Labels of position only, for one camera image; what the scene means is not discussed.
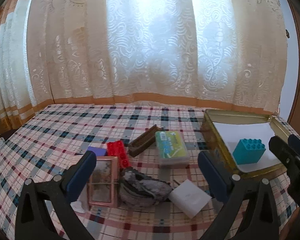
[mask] purple block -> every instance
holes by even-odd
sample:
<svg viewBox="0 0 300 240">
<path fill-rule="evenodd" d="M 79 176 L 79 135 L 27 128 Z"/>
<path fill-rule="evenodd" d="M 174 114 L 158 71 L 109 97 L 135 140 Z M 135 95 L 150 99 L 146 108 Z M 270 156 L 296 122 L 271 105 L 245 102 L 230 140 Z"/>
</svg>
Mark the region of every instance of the purple block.
<svg viewBox="0 0 300 240">
<path fill-rule="evenodd" d="M 92 146 L 89 146 L 87 151 L 92 151 L 94 152 L 94 154 L 96 156 L 105 156 L 106 155 L 106 152 L 107 150 L 106 149 L 102 149 L 102 148 L 97 148 L 97 147 L 92 147 Z"/>
</svg>

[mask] lego brick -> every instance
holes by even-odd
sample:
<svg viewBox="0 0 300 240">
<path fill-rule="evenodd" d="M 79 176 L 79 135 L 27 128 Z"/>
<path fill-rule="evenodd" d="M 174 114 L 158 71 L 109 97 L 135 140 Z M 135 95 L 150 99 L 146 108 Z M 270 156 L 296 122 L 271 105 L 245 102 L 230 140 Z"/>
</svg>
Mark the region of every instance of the lego brick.
<svg viewBox="0 0 300 240">
<path fill-rule="evenodd" d="M 237 144 L 233 157 L 238 165 L 257 163 L 266 147 L 260 139 L 241 139 Z"/>
<path fill-rule="evenodd" d="M 122 141 L 107 143 L 107 155 L 118 157 L 120 169 L 131 166 Z"/>
</svg>

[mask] wall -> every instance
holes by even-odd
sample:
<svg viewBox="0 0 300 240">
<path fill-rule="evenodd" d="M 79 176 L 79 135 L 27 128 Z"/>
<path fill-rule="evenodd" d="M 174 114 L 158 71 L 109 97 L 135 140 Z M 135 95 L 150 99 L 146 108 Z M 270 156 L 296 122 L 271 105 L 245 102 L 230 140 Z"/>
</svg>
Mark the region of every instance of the wall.
<svg viewBox="0 0 300 240">
<path fill-rule="evenodd" d="M 287 39 L 287 70 L 280 98 L 280 117 L 287 120 L 292 108 L 298 82 L 299 48 L 296 26 L 287 0 L 279 0 L 284 18 L 284 24 L 290 34 Z"/>
</svg>

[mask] white curtain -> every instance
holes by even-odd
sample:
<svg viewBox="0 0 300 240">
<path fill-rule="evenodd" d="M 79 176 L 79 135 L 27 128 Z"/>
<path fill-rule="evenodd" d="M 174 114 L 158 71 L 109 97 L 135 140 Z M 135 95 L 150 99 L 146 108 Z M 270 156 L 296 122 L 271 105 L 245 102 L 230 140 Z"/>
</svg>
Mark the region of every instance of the white curtain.
<svg viewBox="0 0 300 240">
<path fill-rule="evenodd" d="M 29 8 L 30 0 L 6 0 L 0 8 L 1 128 L 18 128 L 34 115 L 36 100 L 26 54 Z"/>
<path fill-rule="evenodd" d="M 38 103 L 275 112 L 287 42 L 278 0 L 33 0 L 27 52 Z"/>
</svg>

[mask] black clamp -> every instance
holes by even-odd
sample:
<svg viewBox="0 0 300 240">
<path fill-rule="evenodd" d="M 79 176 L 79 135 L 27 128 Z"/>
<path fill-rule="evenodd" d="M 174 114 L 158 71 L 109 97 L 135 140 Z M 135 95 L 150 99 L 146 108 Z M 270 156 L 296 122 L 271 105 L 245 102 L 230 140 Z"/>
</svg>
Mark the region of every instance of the black clamp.
<svg viewBox="0 0 300 240">
<path fill-rule="evenodd" d="M 243 200 L 249 199 L 242 222 L 232 240 L 279 239 L 277 208 L 268 179 L 260 182 L 241 179 L 238 174 L 229 174 L 217 163 L 208 151 L 198 155 L 199 168 L 210 190 L 223 208 L 200 240 L 224 240 Z"/>
<path fill-rule="evenodd" d="M 269 149 L 287 168 L 287 175 L 290 178 L 287 192 L 300 207 L 300 139 L 290 135 L 286 144 L 275 136 L 269 141 Z M 300 240 L 300 211 L 286 240 Z"/>
<path fill-rule="evenodd" d="M 86 152 L 80 161 L 51 181 L 23 185 L 16 217 L 16 240 L 62 240 L 58 235 L 45 200 L 50 200 L 70 240 L 93 240 L 70 206 L 76 201 L 96 166 L 96 156 Z"/>
</svg>

